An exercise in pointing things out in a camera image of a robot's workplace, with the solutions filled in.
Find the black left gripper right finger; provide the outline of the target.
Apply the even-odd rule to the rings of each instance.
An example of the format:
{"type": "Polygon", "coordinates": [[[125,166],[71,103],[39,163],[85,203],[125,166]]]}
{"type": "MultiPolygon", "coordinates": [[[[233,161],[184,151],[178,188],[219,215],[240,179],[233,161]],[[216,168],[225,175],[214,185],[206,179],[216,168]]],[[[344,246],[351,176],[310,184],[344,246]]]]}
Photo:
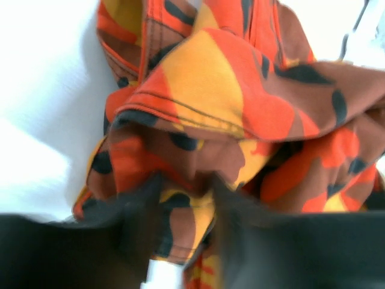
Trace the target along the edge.
{"type": "Polygon", "coordinates": [[[384,287],[384,213],[280,214],[212,189],[224,288],[384,287]]]}

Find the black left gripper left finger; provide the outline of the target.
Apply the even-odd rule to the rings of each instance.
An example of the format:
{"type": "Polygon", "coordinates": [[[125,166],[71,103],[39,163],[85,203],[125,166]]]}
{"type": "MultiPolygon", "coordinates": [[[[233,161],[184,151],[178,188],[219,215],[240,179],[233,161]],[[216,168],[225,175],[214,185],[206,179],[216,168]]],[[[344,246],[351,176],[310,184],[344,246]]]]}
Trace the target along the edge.
{"type": "Polygon", "coordinates": [[[140,288],[155,250],[161,175],[84,219],[39,222],[1,215],[2,288],[140,288]]]}

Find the orange camouflage trousers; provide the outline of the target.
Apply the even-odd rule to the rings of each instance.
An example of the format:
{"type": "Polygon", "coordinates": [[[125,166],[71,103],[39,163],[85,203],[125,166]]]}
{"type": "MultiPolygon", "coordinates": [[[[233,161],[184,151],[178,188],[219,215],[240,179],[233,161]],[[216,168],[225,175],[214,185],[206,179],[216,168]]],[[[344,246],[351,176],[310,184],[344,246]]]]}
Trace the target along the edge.
{"type": "Polygon", "coordinates": [[[119,89],[77,220],[161,175],[151,259],[224,288],[212,180],[280,214],[384,213],[384,73],[316,61],[279,1],[101,1],[119,89]]]}

